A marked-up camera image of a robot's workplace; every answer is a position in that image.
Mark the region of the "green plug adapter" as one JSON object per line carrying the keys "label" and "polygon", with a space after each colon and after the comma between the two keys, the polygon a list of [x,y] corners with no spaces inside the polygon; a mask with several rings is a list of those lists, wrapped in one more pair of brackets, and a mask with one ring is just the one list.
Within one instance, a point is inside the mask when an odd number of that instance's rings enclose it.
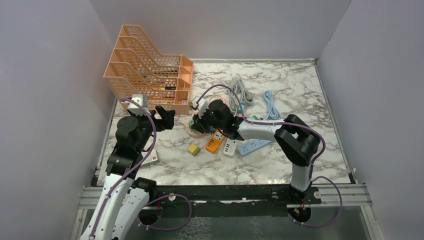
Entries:
{"label": "green plug adapter", "polygon": [[195,121],[194,121],[193,119],[190,119],[190,120],[189,120],[189,122],[188,122],[188,127],[189,127],[190,129],[194,129],[194,128],[195,128],[195,126],[196,126]]}

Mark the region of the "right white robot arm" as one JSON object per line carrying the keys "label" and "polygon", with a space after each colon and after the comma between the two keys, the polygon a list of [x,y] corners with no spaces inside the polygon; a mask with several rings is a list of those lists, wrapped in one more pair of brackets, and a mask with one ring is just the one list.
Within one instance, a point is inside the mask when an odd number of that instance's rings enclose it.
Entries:
{"label": "right white robot arm", "polygon": [[324,138],[311,129],[297,115],[290,114],[283,121],[252,120],[235,116],[220,99],[207,103],[196,98],[192,108],[193,130],[205,133],[214,128],[231,140],[266,140],[276,142],[292,163],[292,177],[289,184],[289,199],[300,204],[309,196],[312,185],[312,171],[315,160],[323,153],[318,150],[324,145]]}

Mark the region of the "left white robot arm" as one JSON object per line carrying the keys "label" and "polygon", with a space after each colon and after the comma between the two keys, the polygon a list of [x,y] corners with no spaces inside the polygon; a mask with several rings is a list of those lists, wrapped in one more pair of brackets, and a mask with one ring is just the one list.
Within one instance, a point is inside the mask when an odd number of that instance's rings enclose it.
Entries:
{"label": "left white robot arm", "polygon": [[130,113],[117,122],[116,144],[110,154],[102,192],[82,240],[122,240],[136,216],[157,200],[154,180],[136,177],[149,153],[143,149],[157,132],[171,130],[175,110],[157,105],[154,110]]}

